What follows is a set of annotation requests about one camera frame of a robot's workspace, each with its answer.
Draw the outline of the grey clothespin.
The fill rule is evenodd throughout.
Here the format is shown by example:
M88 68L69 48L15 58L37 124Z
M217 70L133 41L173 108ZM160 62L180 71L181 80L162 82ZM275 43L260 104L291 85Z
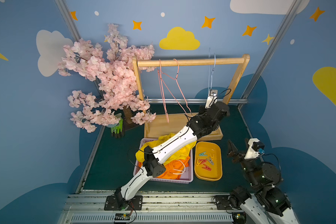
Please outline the grey clothespin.
M213 162L213 160L209 157L208 159L207 159L207 161L213 166L214 165L214 162Z

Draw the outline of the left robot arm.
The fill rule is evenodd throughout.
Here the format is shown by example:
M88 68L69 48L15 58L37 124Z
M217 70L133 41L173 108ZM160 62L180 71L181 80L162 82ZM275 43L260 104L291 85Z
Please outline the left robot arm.
M217 130L222 119L230 115L229 106L216 102L207 109L188 119L187 124L164 143L143 149L144 162L138 173L125 185L116 189L114 209L122 210L130 205L138 190L152 178L162 175L166 168L164 162L182 147L196 142Z

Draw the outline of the yellow shorts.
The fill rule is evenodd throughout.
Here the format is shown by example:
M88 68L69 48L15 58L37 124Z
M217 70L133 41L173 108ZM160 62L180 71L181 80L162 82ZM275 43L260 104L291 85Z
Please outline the yellow shorts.
M136 160L143 163L145 160L145 155L150 155L144 153L146 147L151 147L155 158L160 164L168 164L171 161L178 159L185 159L190 153L190 150L195 146L197 142L197 137L191 133L186 133L182 137L178 137L181 134L170 133L169 135L160 136L159 139L151 142L144 143L143 146L136 152Z

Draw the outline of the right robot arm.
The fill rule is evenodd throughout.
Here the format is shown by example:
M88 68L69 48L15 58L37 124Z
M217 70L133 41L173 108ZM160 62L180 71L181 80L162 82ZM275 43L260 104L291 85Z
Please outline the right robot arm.
M259 139L246 139L245 144L247 150L241 153L232 141L228 141L228 156L233 163L241 165L255 193L238 186L229 195L216 195L212 201L217 209L231 214L234 224L245 224L248 218L256 224L299 223L290 200L278 187L283 181L281 167L259 161L265 155L265 145Z

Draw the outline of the red clothespin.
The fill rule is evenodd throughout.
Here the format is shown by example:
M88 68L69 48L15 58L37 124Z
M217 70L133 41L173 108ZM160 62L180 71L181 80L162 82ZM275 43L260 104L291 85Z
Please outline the red clothespin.
M211 168L209 166L207 166L206 164L203 164L202 169L211 171Z
M198 161L197 161L197 166L199 166L199 165L201 165L201 164L204 164L204 163L206 163L207 162L207 160L206 159L198 159Z

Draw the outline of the light blue wire hanger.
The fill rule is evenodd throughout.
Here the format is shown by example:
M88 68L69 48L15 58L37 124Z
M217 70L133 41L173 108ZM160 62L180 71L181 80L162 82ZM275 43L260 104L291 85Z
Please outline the light blue wire hanger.
M209 65L208 71L208 94L210 94L210 90L212 89L212 82L213 82L213 74L216 66L216 54L214 54L214 64Z

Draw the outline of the light orange shorts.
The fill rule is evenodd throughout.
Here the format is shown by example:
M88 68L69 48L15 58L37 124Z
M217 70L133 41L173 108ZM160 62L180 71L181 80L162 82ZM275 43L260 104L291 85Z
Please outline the light orange shorts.
M170 179L178 180L181 178L182 174L185 174L189 167L190 157L188 156L185 160L175 160L171 161L165 165L166 171L158 176L160 179Z

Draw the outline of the pink wire hanger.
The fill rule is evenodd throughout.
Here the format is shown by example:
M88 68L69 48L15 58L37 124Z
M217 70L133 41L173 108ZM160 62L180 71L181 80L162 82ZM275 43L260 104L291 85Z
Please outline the pink wire hanger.
M189 110L190 114L192 115L192 111L191 111L191 109L190 109L189 106L188 106L188 101L186 100L185 95L183 94L183 91L182 91L182 89L181 89L181 87L180 87L180 85L179 85L179 82L178 82L179 71L180 71L180 65L179 65L179 62L178 62L177 59L174 59L174 61L175 61L176 64L177 64L177 72L176 72L176 76L175 76L175 78L171 77L170 75L168 75L168 74L166 74L166 73L164 73L164 72L162 72L162 75L166 75L166 76L169 77L170 79L175 80L176 85L177 85L177 87L178 87L178 89L179 89L179 91L180 91L180 93L181 93L181 95L182 95L182 97L183 97L183 99L184 99L184 101L185 101L185 103L186 103L186 108ZM166 89L169 91L169 93L171 94L171 96L173 97L173 99L176 101L176 103L183 109L185 115L188 116L188 113L186 112L186 110L183 108L183 106L180 104L180 102L177 100L177 98L174 96L174 94L170 91L170 89L168 88L168 86L166 85L165 82L163 83L163 87L166 87Z
M167 123L169 123L169 115L167 112L167 107L166 107L166 100L165 100L165 94L164 94L164 88L163 88L163 79L162 79L162 68L161 68L161 60L159 60L159 68L157 69L157 73L158 73L158 80L159 80L159 88L160 88L160 92L161 92L161 99L162 99L162 104L163 104L163 108L164 108L164 112L165 112L165 116L166 116L166 121Z

